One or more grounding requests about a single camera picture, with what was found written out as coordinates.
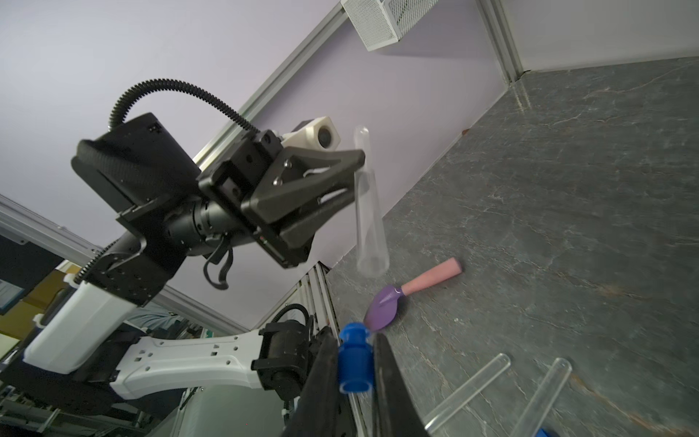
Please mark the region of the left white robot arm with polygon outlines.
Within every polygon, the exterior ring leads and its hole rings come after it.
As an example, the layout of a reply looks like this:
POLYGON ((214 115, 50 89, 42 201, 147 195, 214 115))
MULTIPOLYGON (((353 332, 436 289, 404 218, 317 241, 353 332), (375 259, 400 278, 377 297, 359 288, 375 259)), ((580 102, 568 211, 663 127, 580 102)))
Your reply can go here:
POLYGON ((234 249, 255 243, 280 267, 306 262, 316 232, 355 200, 365 164, 340 151, 328 118, 280 136, 254 127, 204 89, 176 79, 138 83, 116 102, 107 134, 78 144, 74 171, 118 213, 125 233, 68 281, 1 379, 56 408, 82 415, 130 402, 154 412, 158 393, 210 385, 299 397, 329 330, 275 316, 265 327, 210 339, 167 340, 127 325, 189 257, 220 267, 209 284, 229 288, 234 249), (233 146, 199 169, 152 114, 130 118, 147 95, 179 92, 218 109, 243 129, 233 146))

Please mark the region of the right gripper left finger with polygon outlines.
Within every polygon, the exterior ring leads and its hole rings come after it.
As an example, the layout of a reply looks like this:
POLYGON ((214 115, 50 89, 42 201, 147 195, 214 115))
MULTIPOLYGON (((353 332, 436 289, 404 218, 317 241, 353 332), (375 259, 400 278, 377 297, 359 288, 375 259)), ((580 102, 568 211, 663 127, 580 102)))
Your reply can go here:
POLYGON ((330 327, 319 332, 320 349, 301 395, 298 408, 285 427, 284 437, 334 436, 337 426, 339 346, 330 327))

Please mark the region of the test tube blue stopper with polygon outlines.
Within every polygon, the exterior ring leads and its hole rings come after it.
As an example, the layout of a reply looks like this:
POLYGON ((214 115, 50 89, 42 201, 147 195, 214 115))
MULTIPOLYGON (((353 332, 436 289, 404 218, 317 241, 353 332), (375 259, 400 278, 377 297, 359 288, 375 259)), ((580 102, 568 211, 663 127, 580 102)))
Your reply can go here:
POLYGON ((428 435, 435 435, 438 429, 449 422, 458 411, 490 386, 511 365, 511 358, 505 353, 499 353, 490 360, 423 418, 424 429, 428 435))
POLYGON ((548 373, 529 401, 519 421, 511 432, 511 437, 534 437, 546 419, 553 404, 568 381, 573 366, 564 358, 556 358, 548 373))
POLYGON ((354 144, 365 156, 355 173, 357 270, 365 278, 379 278, 390 267, 390 255, 380 210, 376 174, 373 169, 369 129, 355 127, 354 144))

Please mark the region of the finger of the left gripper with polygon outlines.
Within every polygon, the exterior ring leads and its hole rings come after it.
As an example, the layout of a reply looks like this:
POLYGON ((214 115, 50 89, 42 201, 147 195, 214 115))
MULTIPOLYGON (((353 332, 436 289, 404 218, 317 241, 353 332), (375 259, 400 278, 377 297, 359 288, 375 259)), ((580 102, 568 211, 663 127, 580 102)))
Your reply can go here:
POLYGON ((316 233, 354 200, 352 189, 339 189, 324 197, 314 198, 282 220, 280 238, 291 249, 311 244, 316 233))
POLYGON ((269 224, 299 215, 313 200, 344 189, 365 158, 359 149, 322 152, 286 147, 243 201, 242 212, 269 224))

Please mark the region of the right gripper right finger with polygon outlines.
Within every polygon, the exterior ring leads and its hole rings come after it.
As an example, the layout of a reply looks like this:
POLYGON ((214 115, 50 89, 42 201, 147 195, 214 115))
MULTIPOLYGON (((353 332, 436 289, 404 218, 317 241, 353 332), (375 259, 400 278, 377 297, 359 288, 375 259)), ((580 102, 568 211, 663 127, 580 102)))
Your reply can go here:
POLYGON ((391 344, 382 333, 374 337, 374 389, 372 400, 372 432, 383 437, 428 437, 418 415, 391 344))

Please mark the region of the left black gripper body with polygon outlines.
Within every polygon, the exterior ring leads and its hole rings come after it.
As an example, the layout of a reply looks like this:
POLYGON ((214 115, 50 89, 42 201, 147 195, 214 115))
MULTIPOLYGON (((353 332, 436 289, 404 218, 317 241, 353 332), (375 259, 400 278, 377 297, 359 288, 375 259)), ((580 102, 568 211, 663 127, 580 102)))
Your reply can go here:
POLYGON ((188 257, 202 257, 220 273, 210 284, 228 287, 238 246, 255 243, 285 269, 309 258, 311 244, 291 249, 281 221, 265 223, 241 204, 285 149, 270 130, 247 133, 206 170, 199 169, 158 119, 147 114, 101 138, 78 144, 76 174, 116 211, 124 235, 76 276, 134 304, 149 302, 188 257))

